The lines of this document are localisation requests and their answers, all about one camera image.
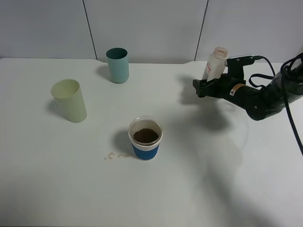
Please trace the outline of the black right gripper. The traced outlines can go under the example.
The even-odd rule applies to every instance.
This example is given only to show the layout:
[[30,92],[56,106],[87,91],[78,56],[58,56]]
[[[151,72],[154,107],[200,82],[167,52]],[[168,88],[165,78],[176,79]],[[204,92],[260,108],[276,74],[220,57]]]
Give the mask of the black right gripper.
[[210,81],[194,79],[192,84],[199,98],[208,96],[222,99],[246,99],[246,80],[243,75],[235,76],[226,73]]

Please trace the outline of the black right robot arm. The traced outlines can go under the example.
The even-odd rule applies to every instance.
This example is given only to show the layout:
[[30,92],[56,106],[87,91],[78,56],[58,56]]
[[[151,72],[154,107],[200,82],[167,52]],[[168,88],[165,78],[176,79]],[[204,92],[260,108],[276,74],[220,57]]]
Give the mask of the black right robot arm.
[[224,64],[228,68],[218,79],[193,80],[193,87],[199,98],[214,97],[224,99],[242,109],[248,116],[260,121],[281,112],[285,104],[292,103],[303,96],[303,65],[294,65],[302,60],[300,53],[293,59],[285,62],[275,76],[253,74],[252,77],[269,79],[266,86],[247,86],[243,68],[262,59],[259,55],[244,55],[230,57]]

